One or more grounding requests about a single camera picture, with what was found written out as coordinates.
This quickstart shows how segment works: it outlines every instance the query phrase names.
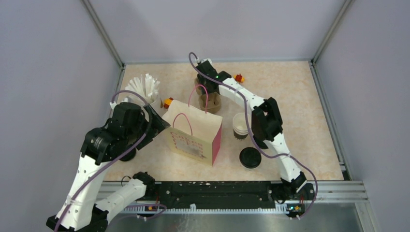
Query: stack of cups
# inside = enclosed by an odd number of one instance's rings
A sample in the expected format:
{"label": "stack of cups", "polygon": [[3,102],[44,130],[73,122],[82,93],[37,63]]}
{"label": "stack of cups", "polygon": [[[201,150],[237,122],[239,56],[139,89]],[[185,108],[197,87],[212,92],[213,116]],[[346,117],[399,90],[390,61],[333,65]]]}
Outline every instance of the stack of cups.
{"label": "stack of cups", "polygon": [[[248,115],[249,126],[251,126],[251,116]],[[236,114],[232,120],[232,126],[234,128],[234,136],[238,140],[244,140],[249,132],[246,127],[245,113]]]}

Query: wooden table surface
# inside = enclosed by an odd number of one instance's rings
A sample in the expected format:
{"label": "wooden table surface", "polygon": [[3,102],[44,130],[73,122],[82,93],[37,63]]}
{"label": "wooden table surface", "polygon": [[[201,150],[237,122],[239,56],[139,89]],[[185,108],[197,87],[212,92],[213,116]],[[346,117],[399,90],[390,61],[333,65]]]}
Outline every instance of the wooden table surface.
{"label": "wooden table surface", "polygon": [[[292,155],[310,168],[318,180],[343,179],[307,61],[227,62],[214,63],[213,66],[218,72],[224,70],[232,76],[241,73],[245,78],[242,83],[245,88],[261,97],[277,100],[283,119],[283,132]],[[121,89],[125,88],[130,79],[145,73],[161,81],[160,95],[163,100],[172,97],[188,102],[196,77],[190,64],[127,65]],[[118,100],[126,96],[120,94]],[[197,108],[198,98],[194,94],[191,100]],[[262,156],[262,163],[255,169],[246,169],[241,165],[240,151],[253,146],[249,136],[243,141],[233,136],[233,116],[243,109],[233,101],[221,98],[222,108],[216,114],[223,117],[222,144],[212,167],[171,152],[159,135],[138,151],[131,161],[115,163],[105,180],[118,181],[125,175],[132,176],[139,171],[148,172],[158,181],[279,180],[275,160]],[[307,171],[304,173],[307,179],[312,180]]]}

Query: metal frame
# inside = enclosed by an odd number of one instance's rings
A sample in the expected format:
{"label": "metal frame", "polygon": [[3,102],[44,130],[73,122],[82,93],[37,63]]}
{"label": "metal frame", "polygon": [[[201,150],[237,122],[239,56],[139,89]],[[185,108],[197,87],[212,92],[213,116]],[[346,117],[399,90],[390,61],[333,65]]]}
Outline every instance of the metal frame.
{"label": "metal frame", "polygon": [[[117,90],[121,88],[121,82],[125,73],[125,64],[121,60],[117,50],[115,49],[114,44],[112,43],[111,39],[109,38],[106,30],[103,27],[103,24],[99,20],[94,8],[92,7],[89,0],[80,0],[86,9],[87,13],[89,14],[91,20],[93,21],[96,30],[101,35],[101,39],[104,41],[107,49],[115,59],[116,63],[121,68],[121,72],[119,75],[118,83],[117,83]],[[349,164],[344,157],[345,151],[343,146],[340,142],[339,134],[337,132],[337,127],[331,113],[330,105],[326,97],[326,93],[322,86],[322,80],[320,75],[317,71],[316,64],[318,60],[321,58],[321,55],[329,42],[331,41],[334,33],[336,32],[338,26],[340,25],[341,21],[343,20],[346,12],[351,7],[354,0],[345,0],[343,6],[341,7],[339,13],[337,14],[333,24],[331,25],[329,31],[327,32],[326,36],[324,37],[323,41],[321,42],[315,56],[309,62],[310,70],[312,72],[313,80],[316,85],[316,89],[318,91],[319,99],[321,101],[324,115],[326,118],[326,122],[329,127],[329,131],[332,136],[332,140],[336,149],[336,153],[341,165],[342,172],[345,177],[345,181],[319,181],[319,191],[318,191],[318,198],[315,203],[331,203],[331,204],[340,204],[340,203],[355,203],[356,210],[358,213],[358,217],[362,224],[362,228],[364,232],[377,232],[379,228],[377,221],[374,217],[374,214],[371,210],[369,200],[367,197],[367,193],[362,181],[350,181],[350,174],[349,174]],[[111,181],[104,181],[100,191],[98,193],[97,199],[103,199],[108,195],[112,194],[113,192],[117,191],[121,188],[121,184],[119,181],[111,182]]]}

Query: black cup lid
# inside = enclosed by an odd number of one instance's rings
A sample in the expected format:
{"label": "black cup lid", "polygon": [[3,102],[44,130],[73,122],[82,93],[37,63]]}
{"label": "black cup lid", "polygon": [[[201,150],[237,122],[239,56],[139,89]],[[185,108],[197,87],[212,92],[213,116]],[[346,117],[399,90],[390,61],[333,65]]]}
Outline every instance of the black cup lid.
{"label": "black cup lid", "polygon": [[256,148],[246,147],[239,154],[239,160],[247,168],[256,168],[262,161],[262,156]]}

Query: gray wall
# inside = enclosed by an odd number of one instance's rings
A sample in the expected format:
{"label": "gray wall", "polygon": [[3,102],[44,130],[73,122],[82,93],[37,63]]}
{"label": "gray wall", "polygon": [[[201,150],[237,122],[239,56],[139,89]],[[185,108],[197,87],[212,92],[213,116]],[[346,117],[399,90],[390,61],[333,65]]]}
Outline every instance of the gray wall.
{"label": "gray wall", "polygon": [[0,1],[0,231],[48,231],[118,75],[80,1]]}
{"label": "gray wall", "polygon": [[310,59],[344,0],[92,0],[122,60]]}
{"label": "gray wall", "polygon": [[355,179],[381,231],[408,231],[410,1],[356,1],[319,61]]}

